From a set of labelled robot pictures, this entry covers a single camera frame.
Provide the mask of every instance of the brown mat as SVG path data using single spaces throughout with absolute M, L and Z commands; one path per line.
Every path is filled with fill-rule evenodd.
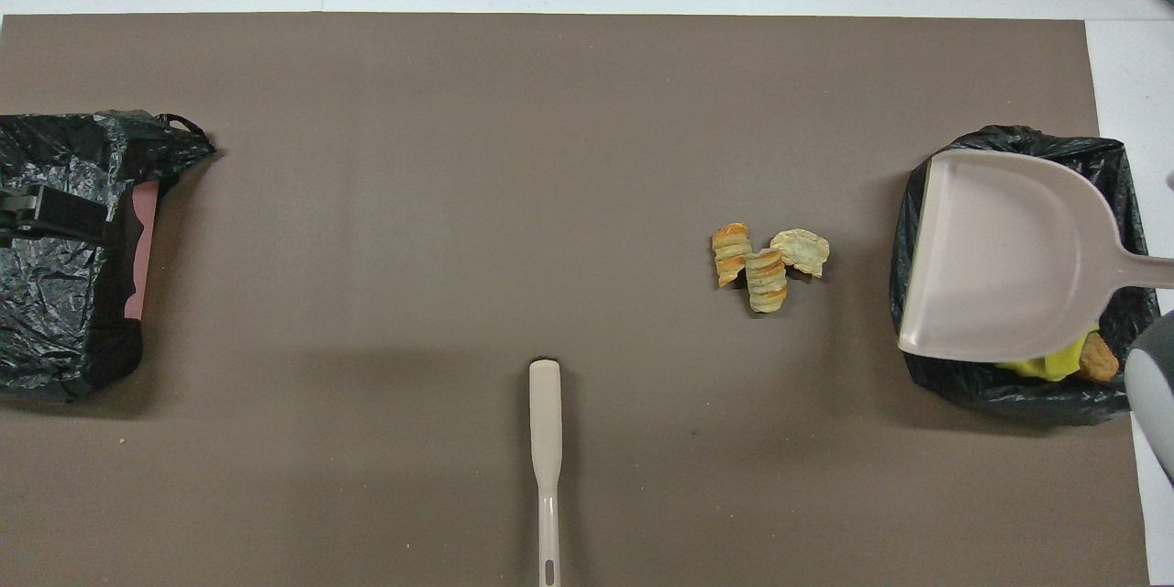
M 0 407 L 6 586 L 533 583 L 540 353 L 568 586 L 1146 580 L 1128 423 L 951 407 L 885 298 L 929 153 L 1095 135 L 1081 23 L 5 18 L 0 112 L 106 107 L 223 157 L 163 203 L 139 375 Z M 826 277 L 751 318 L 730 221 Z

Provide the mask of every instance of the trash bag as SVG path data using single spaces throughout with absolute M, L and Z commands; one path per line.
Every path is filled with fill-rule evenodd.
M 0 394 L 68 402 L 139 366 L 142 332 L 126 308 L 143 231 L 134 187 L 158 181 L 163 191 L 211 153 L 204 131 L 176 115 L 0 115 L 0 187 L 43 184 L 107 209 L 94 243 L 0 245 Z
M 1105 196 L 1116 218 L 1121 244 L 1131 252 L 1146 254 L 1133 177 L 1120 141 L 1091 136 L 1059 139 L 1027 127 L 986 127 L 960 136 L 942 151 L 945 149 L 1023 153 L 1074 170 Z M 889 305 L 898 332 L 929 168 L 926 160 L 910 174 L 897 216 Z M 1113 295 L 1100 317 L 1100 333 L 1122 365 L 1129 345 L 1158 316 L 1158 297 L 1152 289 L 1126 288 Z M 1097 425 L 1129 410 L 1121 372 L 1107 385 L 1098 385 L 1071 377 L 1050 383 L 1020 377 L 990 363 L 940 360 L 911 353 L 905 353 L 905 365 L 913 383 L 954 404 L 1041 425 Z

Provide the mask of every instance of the snack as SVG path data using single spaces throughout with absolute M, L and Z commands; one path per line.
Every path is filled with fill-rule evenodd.
M 714 266 L 717 269 L 717 286 L 726 286 L 737 279 L 745 266 L 745 254 L 754 250 L 749 230 L 742 223 L 726 224 L 714 232 L 710 244 L 714 249 Z
M 1120 369 L 1121 363 L 1118 362 L 1108 344 L 1105 344 L 1100 333 L 1088 333 L 1085 348 L 1080 350 L 1080 369 L 1074 376 L 1093 383 L 1108 383 Z
M 770 239 L 770 245 L 783 254 L 783 262 L 788 266 L 803 270 L 814 278 L 823 277 L 823 262 L 826 262 L 828 254 L 831 254 L 828 239 L 807 230 L 795 229 L 777 232 L 775 238 Z
M 1080 350 L 1085 346 L 1085 337 L 1074 340 L 1064 349 L 1048 353 L 1043 358 L 999 363 L 996 367 L 1011 370 L 1026 378 L 1041 378 L 1055 383 L 1077 373 L 1080 369 Z
M 745 282 L 750 291 L 750 309 L 755 312 L 775 312 L 787 299 L 787 266 L 775 248 L 745 256 Z

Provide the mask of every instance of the beige dustpan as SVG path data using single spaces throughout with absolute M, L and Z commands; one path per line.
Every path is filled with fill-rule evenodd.
M 952 149 L 930 161 L 897 345 L 954 360 L 1038 358 L 1088 332 L 1129 285 L 1174 289 L 1174 259 L 1121 248 L 1113 212 L 1080 174 Z

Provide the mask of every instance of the yellow cloth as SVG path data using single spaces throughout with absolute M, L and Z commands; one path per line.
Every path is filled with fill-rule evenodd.
M 1057 382 L 1061 378 L 1075 373 L 1080 369 L 1080 351 L 1085 348 L 1088 335 L 1097 332 L 1098 326 L 1093 326 L 1080 339 L 1074 340 L 1068 346 L 1057 350 L 1055 353 L 1032 360 L 1018 360 L 1014 363 L 999 363 L 994 365 L 1004 370 L 1011 370 L 1019 376 L 1035 377 L 1044 380 Z

